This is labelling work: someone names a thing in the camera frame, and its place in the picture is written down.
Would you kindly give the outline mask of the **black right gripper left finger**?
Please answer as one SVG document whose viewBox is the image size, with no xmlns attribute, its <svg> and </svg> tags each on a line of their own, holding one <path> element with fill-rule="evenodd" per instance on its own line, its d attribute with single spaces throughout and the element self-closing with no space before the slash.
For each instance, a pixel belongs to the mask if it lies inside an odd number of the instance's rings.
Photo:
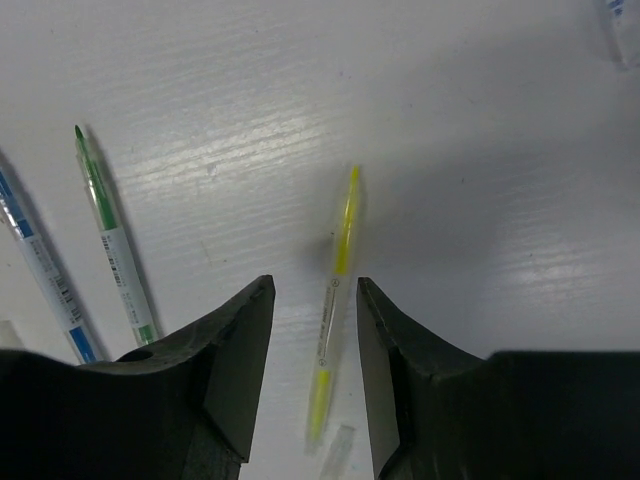
<svg viewBox="0 0 640 480">
<path fill-rule="evenodd" d="M 186 414 L 173 421 L 158 454 L 179 456 L 177 479 L 236 479 L 250 457 L 276 289 L 262 275 L 218 309 L 119 363 L 160 380 Z"/>
</svg>

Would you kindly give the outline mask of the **yellow clear pen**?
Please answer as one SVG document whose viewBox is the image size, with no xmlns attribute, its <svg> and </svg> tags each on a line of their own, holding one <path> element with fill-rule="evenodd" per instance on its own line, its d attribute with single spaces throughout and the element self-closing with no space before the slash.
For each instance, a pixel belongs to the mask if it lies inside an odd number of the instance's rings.
<svg viewBox="0 0 640 480">
<path fill-rule="evenodd" d="M 361 214 L 361 167 L 353 166 L 338 197 L 337 220 L 320 320 L 307 410 L 305 452 L 315 453 L 329 416 L 340 363 Z"/>
</svg>

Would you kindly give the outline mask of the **clear cap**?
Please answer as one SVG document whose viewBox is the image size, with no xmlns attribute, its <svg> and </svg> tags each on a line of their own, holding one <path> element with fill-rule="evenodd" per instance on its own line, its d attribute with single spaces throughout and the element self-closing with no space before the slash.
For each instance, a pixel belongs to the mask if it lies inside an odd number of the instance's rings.
<svg viewBox="0 0 640 480">
<path fill-rule="evenodd" d="M 342 478 L 353 447 L 355 432 L 354 427 L 345 424 L 338 428 L 323 463 L 320 480 Z"/>
</svg>

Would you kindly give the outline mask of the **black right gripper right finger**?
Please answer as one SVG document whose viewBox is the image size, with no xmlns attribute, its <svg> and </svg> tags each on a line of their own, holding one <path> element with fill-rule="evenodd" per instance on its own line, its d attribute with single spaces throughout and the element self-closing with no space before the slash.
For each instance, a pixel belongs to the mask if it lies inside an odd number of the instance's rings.
<svg viewBox="0 0 640 480">
<path fill-rule="evenodd" d="M 374 477 L 414 479 L 411 457 L 424 439 L 431 380 L 482 360 L 405 314 L 372 279 L 358 279 L 356 297 Z"/>
</svg>

